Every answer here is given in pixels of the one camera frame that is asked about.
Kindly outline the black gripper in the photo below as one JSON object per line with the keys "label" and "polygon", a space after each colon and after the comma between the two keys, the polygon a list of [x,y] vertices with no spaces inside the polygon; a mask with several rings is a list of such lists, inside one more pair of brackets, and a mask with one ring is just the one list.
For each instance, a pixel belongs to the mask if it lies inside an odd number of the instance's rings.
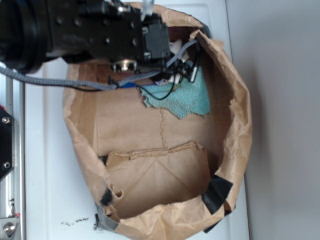
{"label": "black gripper", "polygon": [[47,57],[96,62],[114,71],[164,71],[171,57],[168,27],[119,0],[48,0]]}

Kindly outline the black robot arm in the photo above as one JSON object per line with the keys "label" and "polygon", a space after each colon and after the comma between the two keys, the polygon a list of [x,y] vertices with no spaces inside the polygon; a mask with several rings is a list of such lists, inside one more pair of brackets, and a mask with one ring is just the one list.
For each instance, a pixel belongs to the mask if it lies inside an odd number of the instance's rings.
{"label": "black robot arm", "polygon": [[159,14],[119,0],[3,0],[0,60],[20,73],[43,63],[109,64],[114,71],[164,70],[169,32]]}

